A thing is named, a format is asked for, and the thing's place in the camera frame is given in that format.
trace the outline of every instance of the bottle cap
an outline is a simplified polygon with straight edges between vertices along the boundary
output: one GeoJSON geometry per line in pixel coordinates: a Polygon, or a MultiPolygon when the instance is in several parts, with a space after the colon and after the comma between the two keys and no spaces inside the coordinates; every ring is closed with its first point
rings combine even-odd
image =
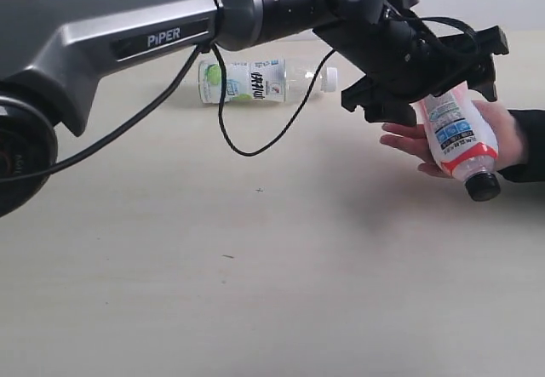
{"type": "Polygon", "coordinates": [[[490,201],[502,192],[500,182],[492,173],[474,175],[466,182],[469,196],[476,202],[490,201]]]}
{"type": "Polygon", "coordinates": [[[324,78],[322,80],[322,90],[325,93],[336,92],[339,86],[339,71],[337,68],[328,67],[325,69],[324,78]]]}

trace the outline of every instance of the black bottle cap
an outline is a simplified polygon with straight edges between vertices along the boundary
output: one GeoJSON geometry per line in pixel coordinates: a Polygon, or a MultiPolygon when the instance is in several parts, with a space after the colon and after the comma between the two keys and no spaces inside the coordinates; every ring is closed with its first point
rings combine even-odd
{"type": "Polygon", "coordinates": [[[490,201],[502,192],[497,177],[492,173],[474,175],[466,182],[469,196],[476,202],[490,201]]]}

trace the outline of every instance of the piper logo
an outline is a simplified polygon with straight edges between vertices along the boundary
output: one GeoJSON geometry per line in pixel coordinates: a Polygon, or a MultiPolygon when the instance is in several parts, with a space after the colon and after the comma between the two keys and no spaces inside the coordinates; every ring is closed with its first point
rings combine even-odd
{"type": "Polygon", "coordinates": [[[152,34],[147,37],[147,47],[149,49],[160,47],[168,43],[175,43],[176,41],[181,40],[181,29],[173,28],[168,31],[161,31],[157,34],[152,34]]]}

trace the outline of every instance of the finger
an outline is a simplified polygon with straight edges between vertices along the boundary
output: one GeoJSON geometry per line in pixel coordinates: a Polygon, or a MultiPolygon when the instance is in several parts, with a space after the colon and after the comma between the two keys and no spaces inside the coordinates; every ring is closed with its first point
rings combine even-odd
{"type": "Polygon", "coordinates": [[[418,166],[418,171],[436,177],[438,179],[451,179],[447,173],[439,168],[437,164],[434,163],[423,163],[418,166]]]}
{"type": "Polygon", "coordinates": [[[382,125],[382,130],[410,139],[426,139],[426,130],[424,130],[422,124],[419,124],[414,128],[408,128],[407,126],[401,126],[400,124],[385,123],[382,125]]]}
{"type": "Polygon", "coordinates": [[[420,158],[424,163],[433,163],[433,156],[425,140],[414,140],[406,137],[385,134],[381,137],[381,144],[404,151],[411,156],[420,158]]]}

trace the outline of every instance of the plastic bottle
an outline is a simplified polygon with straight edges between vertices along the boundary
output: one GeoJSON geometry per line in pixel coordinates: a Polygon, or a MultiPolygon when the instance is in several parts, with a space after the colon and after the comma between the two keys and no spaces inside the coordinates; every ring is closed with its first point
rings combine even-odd
{"type": "MultiPolygon", "coordinates": [[[[317,65],[304,60],[240,61],[226,64],[227,102],[301,103],[317,65]]],[[[338,71],[325,67],[314,85],[311,99],[337,90],[338,71]]],[[[204,104],[220,102],[221,69],[217,62],[204,60],[198,67],[198,89],[204,104]]]]}
{"type": "Polygon", "coordinates": [[[495,175],[498,144],[491,126],[473,104],[466,83],[440,97],[418,102],[435,162],[465,183],[476,202],[501,192],[495,175]]]}

